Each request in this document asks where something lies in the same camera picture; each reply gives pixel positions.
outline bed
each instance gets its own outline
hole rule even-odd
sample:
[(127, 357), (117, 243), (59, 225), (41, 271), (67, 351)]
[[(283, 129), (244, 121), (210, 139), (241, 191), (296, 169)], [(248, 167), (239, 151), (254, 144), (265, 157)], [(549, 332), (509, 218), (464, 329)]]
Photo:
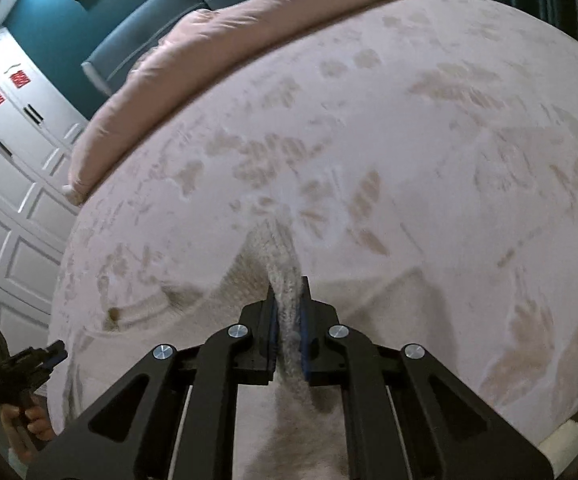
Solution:
[[(242, 15), (195, 14), (94, 118), (50, 327), (70, 349), (48, 384), (57, 431), (156, 344), (201, 344), (300, 274), (535, 444), (578, 409), (578, 42), (490, 0), (353, 6), (229, 68), (212, 57), (197, 85), (176, 63)], [(85, 146), (138, 130), (122, 156)], [(235, 478), (343, 477), (339, 407), (322, 431), (303, 408), (243, 388)]]

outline black door handle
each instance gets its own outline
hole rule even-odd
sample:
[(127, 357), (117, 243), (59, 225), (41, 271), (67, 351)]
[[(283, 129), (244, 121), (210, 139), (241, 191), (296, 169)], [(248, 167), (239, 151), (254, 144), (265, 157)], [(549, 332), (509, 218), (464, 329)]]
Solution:
[(12, 150), (10, 150), (7, 146), (5, 146), (1, 141), (0, 141), (0, 149), (5, 152), (5, 155), (9, 157), (12, 156)]
[(34, 112), (34, 115), (35, 115), (36, 117), (38, 117), (38, 119), (40, 120), (40, 122), (44, 121), (42, 115), (40, 115), (32, 105), (30, 105), (30, 104), (28, 103), (27, 106), (29, 107), (29, 109), (30, 109), (32, 112)]
[(27, 107), (23, 108), (23, 110), (25, 110), (25, 113), (27, 114), (27, 117), (29, 117), (29, 119), (34, 121), (37, 126), (40, 126), (40, 121), (36, 119), (36, 117), (32, 115), (32, 113), (29, 110), (27, 110)]

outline silver screw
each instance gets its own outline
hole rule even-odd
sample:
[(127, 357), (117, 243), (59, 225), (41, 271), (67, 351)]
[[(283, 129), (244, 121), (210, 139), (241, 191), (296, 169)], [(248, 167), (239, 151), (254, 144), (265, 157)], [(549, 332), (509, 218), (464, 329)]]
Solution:
[(349, 335), (349, 329), (344, 325), (334, 325), (330, 327), (329, 335), (334, 339), (342, 339)]
[(407, 345), (405, 346), (405, 355), (409, 359), (422, 359), (425, 356), (425, 349), (420, 345)]
[(231, 325), (228, 333), (231, 337), (239, 339), (245, 337), (249, 333), (249, 329), (244, 325)]
[(156, 359), (164, 361), (173, 355), (173, 348), (169, 345), (158, 345), (153, 349), (153, 356)]

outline human hand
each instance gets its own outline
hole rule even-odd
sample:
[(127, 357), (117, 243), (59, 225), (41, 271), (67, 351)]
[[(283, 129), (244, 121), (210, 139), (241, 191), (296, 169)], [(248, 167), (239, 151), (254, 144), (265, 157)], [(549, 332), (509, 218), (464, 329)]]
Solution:
[[(47, 412), (40, 407), (37, 397), (32, 396), (35, 406), (25, 411), (29, 419), (28, 430), (40, 440), (51, 440), (56, 437)], [(14, 421), (20, 416), (20, 409), (10, 404), (3, 404), (0, 407), (0, 422), (7, 436), (10, 446), (18, 456), (18, 459), (26, 465), (29, 465), (35, 455), (34, 449), (29, 449), (25, 441), (18, 434)]]

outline rolled pink comforter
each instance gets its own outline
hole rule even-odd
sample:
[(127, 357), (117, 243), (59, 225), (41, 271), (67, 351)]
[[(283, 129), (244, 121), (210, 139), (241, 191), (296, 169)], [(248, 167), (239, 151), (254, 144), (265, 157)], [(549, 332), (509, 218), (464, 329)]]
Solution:
[(248, 0), (184, 17), (95, 114), (64, 194), (80, 205), (157, 124), (219, 76), (265, 49), (381, 0)]

